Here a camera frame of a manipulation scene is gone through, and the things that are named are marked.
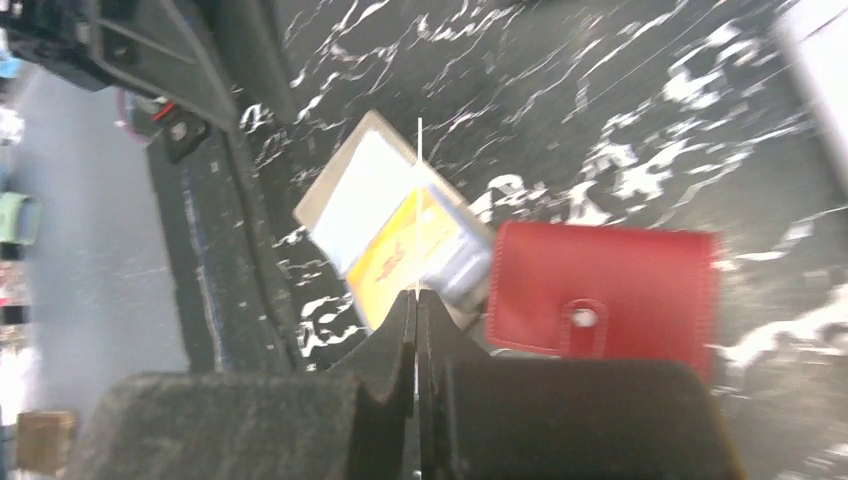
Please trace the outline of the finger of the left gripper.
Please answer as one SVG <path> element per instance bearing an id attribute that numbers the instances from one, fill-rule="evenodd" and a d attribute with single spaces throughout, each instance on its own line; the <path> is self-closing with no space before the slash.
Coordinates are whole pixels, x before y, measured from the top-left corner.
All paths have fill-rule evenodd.
<path id="1" fill-rule="evenodd" d="M 164 97 L 231 129 L 232 85 L 196 1 L 4 1 L 11 53 L 89 91 Z"/>
<path id="2" fill-rule="evenodd" d="M 234 83 L 279 122 L 294 122 L 298 106 L 278 30 L 278 3 L 213 0 L 198 6 Z"/>

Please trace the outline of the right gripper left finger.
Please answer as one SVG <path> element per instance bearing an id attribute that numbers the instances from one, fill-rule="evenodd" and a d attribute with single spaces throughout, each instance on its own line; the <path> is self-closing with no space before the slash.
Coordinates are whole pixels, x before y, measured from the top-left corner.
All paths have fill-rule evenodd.
<path id="1" fill-rule="evenodd" d="M 417 299 L 322 373 L 147 373 L 113 385 L 69 479 L 398 479 Z"/>

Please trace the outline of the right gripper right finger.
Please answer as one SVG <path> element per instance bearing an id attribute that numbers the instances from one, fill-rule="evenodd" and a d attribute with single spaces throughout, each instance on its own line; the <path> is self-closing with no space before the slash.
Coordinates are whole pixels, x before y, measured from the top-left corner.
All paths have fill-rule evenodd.
<path id="1" fill-rule="evenodd" d="M 495 357 L 417 295 L 425 479 L 741 479 L 704 383 L 653 360 Z"/>

